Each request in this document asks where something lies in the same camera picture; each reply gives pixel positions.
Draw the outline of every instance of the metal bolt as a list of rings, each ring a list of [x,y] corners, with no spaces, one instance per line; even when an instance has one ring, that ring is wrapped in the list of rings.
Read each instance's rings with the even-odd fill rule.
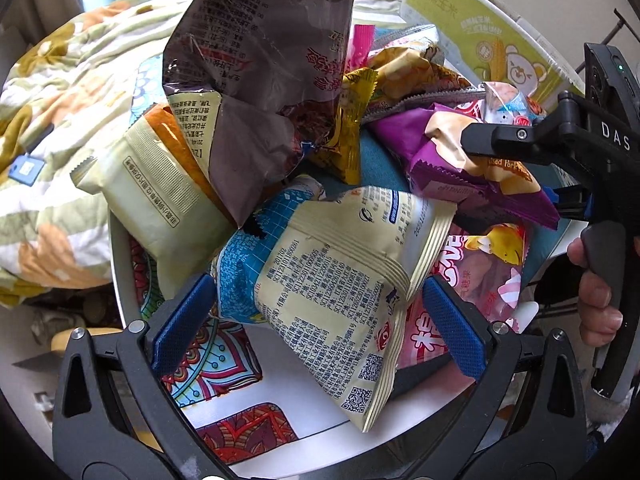
[[[133,332],[137,334],[138,332],[142,332],[145,329],[145,322],[141,319],[137,319],[129,323],[129,332]]]
[[[491,330],[500,335],[505,335],[509,331],[509,325],[501,321],[496,321],[491,325]]]
[[[71,333],[71,339],[82,339],[84,337],[84,332],[86,332],[86,330],[79,326]]]

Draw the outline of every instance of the human hand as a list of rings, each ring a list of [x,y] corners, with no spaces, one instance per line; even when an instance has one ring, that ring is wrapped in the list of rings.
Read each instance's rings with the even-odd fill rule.
[[[640,238],[635,238],[636,252],[640,254]],[[588,267],[584,245],[580,238],[569,244],[566,255],[572,264]],[[580,336],[589,346],[599,347],[610,343],[622,325],[622,314],[609,305],[611,290],[604,280],[585,271],[578,290],[578,314],[580,315]]]

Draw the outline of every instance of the floral blanket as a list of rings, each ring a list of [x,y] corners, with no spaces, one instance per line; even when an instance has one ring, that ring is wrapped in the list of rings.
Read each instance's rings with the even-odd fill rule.
[[[69,173],[129,126],[138,67],[162,53],[191,0],[117,0],[85,12],[12,67],[0,96],[0,304],[111,281],[108,208]],[[27,150],[32,186],[9,177]]]

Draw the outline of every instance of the purple snack bag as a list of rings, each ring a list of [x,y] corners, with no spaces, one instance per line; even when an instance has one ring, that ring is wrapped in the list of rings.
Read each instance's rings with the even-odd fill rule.
[[[262,190],[334,132],[353,0],[194,0],[162,85],[200,169],[241,226]]]
[[[510,216],[556,229],[559,215],[520,162],[468,156],[462,130],[476,122],[443,105],[415,108],[369,124],[404,167],[412,193],[458,204],[458,212],[485,222]]]

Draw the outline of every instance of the qr code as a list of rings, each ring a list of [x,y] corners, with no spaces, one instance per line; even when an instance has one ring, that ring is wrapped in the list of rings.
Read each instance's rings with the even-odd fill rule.
[[[372,395],[372,390],[365,390],[364,388],[354,386],[347,400],[342,403],[342,407],[349,412],[364,413]]]
[[[369,354],[367,356],[367,361],[364,363],[362,370],[360,370],[359,379],[364,379],[365,381],[371,381],[375,383],[380,377],[380,372],[382,371],[382,356],[376,354]]]

